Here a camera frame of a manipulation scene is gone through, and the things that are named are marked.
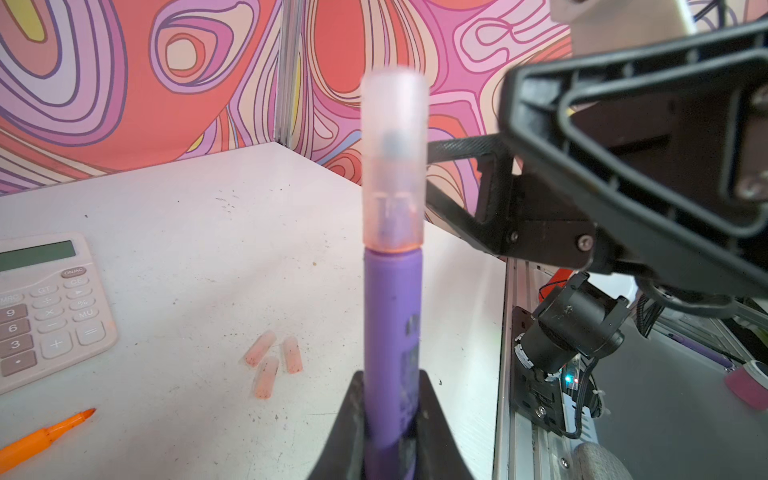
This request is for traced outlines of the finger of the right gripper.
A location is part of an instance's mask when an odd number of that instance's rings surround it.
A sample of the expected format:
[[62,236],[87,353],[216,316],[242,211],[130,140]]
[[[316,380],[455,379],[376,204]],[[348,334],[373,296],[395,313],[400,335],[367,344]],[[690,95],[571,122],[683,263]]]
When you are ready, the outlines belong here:
[[431,219],[484,253],[585,269],[596,227],[536,173],[515,173],[499,135],[432,141],[427,206]]
[[513,68],[499,129],[620,245],[617,268],[766,295],[765,24]]

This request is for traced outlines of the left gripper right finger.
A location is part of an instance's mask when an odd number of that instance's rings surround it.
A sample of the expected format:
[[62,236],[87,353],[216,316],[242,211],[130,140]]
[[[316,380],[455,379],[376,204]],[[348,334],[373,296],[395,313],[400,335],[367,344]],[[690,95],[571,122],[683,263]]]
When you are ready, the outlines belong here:
[[425,370],[419,372],[419,406],[416,413],[415,478],[421,480],[472,480],[452,435],[435,389]]

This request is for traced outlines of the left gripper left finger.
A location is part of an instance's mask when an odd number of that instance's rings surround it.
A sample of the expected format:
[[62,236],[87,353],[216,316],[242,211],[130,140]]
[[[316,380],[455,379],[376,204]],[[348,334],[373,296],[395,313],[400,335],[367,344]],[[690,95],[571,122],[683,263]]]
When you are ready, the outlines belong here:
[[309,480],[360,480],[364,474],[364,374],[353,374]]

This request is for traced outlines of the purple pen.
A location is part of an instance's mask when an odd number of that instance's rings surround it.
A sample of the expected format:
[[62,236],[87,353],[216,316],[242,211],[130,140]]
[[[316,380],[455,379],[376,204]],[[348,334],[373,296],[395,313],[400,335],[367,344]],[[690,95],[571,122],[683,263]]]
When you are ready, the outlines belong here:
[[411,479],[419,404],[423,255],[364,253],[364,408],[368,479]]

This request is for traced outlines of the orange pen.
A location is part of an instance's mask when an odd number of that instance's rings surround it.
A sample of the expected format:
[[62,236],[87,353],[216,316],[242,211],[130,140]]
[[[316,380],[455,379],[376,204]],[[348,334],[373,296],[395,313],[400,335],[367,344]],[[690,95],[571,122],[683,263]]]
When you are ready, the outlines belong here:
[[42,428],[1,449],[1,473],[4,474],[52,446],[63,435],[85,423],[95,408],[80,412],[56,425]]

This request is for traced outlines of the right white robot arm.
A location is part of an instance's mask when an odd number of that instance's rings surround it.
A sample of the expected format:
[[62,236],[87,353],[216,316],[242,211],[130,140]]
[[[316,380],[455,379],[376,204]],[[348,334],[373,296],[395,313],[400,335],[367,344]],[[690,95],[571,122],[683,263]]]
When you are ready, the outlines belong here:
[[555,379],[623,343],[623,297],[592,273],[635,279],[660,307],[728,317],[767,294],[767,23],[509,70],[499,130],[435,141],[428,160],[476,159],[469,213],[435,186],[430,209],[486,253],[563,267],[533,312],[516,309],[510,405],[568,430]]

